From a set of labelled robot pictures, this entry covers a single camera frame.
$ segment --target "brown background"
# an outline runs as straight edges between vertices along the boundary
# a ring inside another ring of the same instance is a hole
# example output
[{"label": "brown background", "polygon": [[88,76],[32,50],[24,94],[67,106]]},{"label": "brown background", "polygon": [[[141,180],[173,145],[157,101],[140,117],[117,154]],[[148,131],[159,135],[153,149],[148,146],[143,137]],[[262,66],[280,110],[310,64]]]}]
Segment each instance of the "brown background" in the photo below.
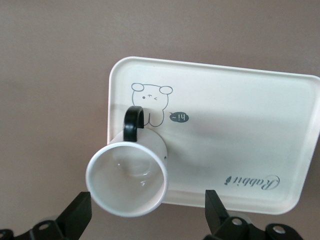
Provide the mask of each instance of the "brown background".
[{"label": "brown background", "polygon": [[[86,191],[85,170],[106,143],[108,77],[141,56],[320,76],[318,0],[0,1],[0,229],[21,234]],[[264,228],[320,236],[320,148],[300,202]],[[201,240],[204,209],[162,204],[121,218],[93,203],[83,240]]]}]

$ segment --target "mug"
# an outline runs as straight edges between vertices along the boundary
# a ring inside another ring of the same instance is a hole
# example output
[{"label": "mug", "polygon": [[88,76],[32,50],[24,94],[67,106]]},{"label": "mug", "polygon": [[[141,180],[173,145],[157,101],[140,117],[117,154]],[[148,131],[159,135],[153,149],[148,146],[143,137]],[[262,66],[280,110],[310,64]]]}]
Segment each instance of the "mug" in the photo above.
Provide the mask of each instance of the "mug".
[{"label": "mug", "polygon": [[85,180],[92,199],[121,217],[150,213],[168,190],[167,148],[163,139],[144,128],[144,111],[131,106],[123,131],[91,158]]}]

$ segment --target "cartoon animal ear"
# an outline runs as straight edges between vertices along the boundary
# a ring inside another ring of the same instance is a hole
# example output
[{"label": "cartoon animal ear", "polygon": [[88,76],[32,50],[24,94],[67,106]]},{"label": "cartoon animal ear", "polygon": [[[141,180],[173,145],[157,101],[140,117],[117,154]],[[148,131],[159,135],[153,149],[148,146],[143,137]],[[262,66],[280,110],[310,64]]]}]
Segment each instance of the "cartoon animal ear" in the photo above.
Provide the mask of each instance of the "cartoon animal ear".
[{"label": "cartoon animal ear", "polygon": [[145,86],[141,83],[133,83],[131,85],[131,88],[134,90],[134,91],[137,91],[137,92],[142,92],[144,89],[145,89]]},{"label": "cartoon animal ear", "polygon": [[162,86],[162,87],[160,87],[159,91],[162,94],[169,95],[169,94],[171,94],[173,92],[173,89],[170,86]]}]

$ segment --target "white tray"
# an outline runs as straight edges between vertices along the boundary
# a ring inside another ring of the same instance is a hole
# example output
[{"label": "white tray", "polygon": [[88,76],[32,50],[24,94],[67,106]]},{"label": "white tray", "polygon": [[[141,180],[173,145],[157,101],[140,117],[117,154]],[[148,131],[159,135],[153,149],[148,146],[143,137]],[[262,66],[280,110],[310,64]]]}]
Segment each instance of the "white tray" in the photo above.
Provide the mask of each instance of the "white tray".
[{"label": "white tray", "polygon": [[204,207],[207,189],[233,211],[298,203],[320,131],[320,78],[127,57],[110,74],[107,143],[132,105],[167,145],[165,203]]}]

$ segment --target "cartoon bear drawing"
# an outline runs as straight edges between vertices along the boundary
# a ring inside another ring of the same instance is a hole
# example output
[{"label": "cartoon bear drawing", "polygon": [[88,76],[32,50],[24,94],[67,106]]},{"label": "cartoon bear drawing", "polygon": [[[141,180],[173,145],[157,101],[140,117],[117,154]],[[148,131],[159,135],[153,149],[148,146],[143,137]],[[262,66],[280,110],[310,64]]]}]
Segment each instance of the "cartoon bear drawing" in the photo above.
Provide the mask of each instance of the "cartoon bear drawing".
[{"label": "cartoon bear drawing", "polygon": [[133,83],[131,88],[133,105],[143,107],[144,125],[160,126],[164,122],[164,109],[168,106],[172,87]]}]

